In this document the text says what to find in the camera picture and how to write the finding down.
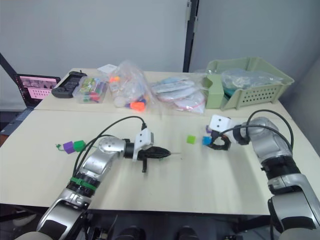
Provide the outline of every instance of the white wall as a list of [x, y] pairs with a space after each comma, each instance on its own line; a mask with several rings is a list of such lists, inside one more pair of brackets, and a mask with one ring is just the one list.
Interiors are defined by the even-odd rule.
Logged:
[[295, 86], [286, 108], [320, 155], [320, 57]]
[[[71, 68], [126, 59], [147, 71], [180, 72], [186, 6], [187, 0], [1, 0], [0, 51], [25, 74], [63, 77]], [[10, 87], [9, 78], [0, 81]]]
[[319, 0], [200, 0], [190, 71], [262, 57], [296, 81], [320, 54]]

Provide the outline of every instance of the laptop screen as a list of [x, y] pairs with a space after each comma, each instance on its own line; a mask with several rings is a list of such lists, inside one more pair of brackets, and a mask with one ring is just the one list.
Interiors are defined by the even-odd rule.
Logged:
[[51, 90], [59, 83], [60, 78], [18, 74], [16, 80], [25, 105], [35, 107], [51, 93]]

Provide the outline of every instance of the laptop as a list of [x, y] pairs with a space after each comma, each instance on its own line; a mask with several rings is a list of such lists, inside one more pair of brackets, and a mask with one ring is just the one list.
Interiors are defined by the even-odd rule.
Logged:
[[10, 135], [26, 119], [31, 111], [51, 93], [51, 90], [60, 82], [60, 77], [41, 76], [30, 74], [16, 74], [15, 83], [19, 88], [26, 109], [14, 120], [5, 126], [0, 134]]

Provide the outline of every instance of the white table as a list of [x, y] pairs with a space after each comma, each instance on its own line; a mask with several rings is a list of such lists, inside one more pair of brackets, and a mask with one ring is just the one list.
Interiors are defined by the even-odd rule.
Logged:
[[[48, 207], [68, 183], [77, 154], [55, 144], [94, 138], [125, 113], [35, 110], [0, 148], [0, 203]], [[208, 116], [141, 115], [154, 132], [155, 145], [172, 151], [161, 161], [116, 162], [93, 197], [99, 210], [173, 211], [216, 214], [269, 214], [267, 177], [251, 145], [212, 150], [200, 141]], [[236, 117], [245, 121], [247, 116]], [[288, 138], [284, 123], [271, 119]], [[320, 198], [320, 159], [293, 120], [294, 160]], [[127, 120], [109, 134], [133, 140], [141, 122]], [[187, 144], [187, 135], [197, 137]]]
[[[94, 68], [73, 68], [70, 71], [80, 71], [87, 75], [99, 76], [101, 73]], [[177, 75], [186, 75], [190, 73], [181, 73], [181, 72], [154, 72], [154, 71], [146, 71], [145, 77], [148, 82], [153, 83], [160, 81], [162, 79], [177, 76]], [[52, 94], [48, 95], [41, 103], [35, 108], [36, 110], [59, 110], [59, 111], [81, 111], [81, 112], [98, 112], [98, 113], [118, 113], [118, 114], [127, 114], [132, 115], [133, 112], [128, 108], [116, 108], [112, 102], [111, 94], [109, 92], [106, 93], [106, 96], [101, 104], [79, 104], [74, 98], [56, 98]], [[249, 117], [251, 113], [259, 109], [269, 109], [274, 110], [280, 114], [282, 114], [286, 119], [292, 119], [286, 109], [281, 105], [280, 102], [275, 104], [272, 103], [264, 103], [264, 104], [256, 104], [247, 107], [243, 107], [240, 110], [228, 109], [225, 111], [221, 111], [220, 109], [206, 109], [204, 116], [210, 117], [213, 114], [224, 114], [229, 117]], [[151, 114], [163, 114], [163, 115], [176, 115], [176, 116], [190, 116], [189, 112], [180, 112], [174, 109], [167, 109], [161, 107], [160, 111], [153, 111]], [[268, 114], [270, 118], [274, 118], [274, 115]]]

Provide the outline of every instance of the green cube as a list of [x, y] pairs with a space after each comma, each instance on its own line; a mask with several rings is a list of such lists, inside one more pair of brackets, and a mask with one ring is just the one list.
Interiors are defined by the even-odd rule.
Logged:
[[186, 137], [186, 142], [187, 142], [188, 144], [195, 144], [195, 142], [196, 142], [196, 136], [188, 135], [188, 136]]
[[85, 146], [86, 146], [86, 143], [83, 140], [75, 141], [73, 143], [73, 148], [76, 152], [81, 152], [81, 150], [84, 149]]

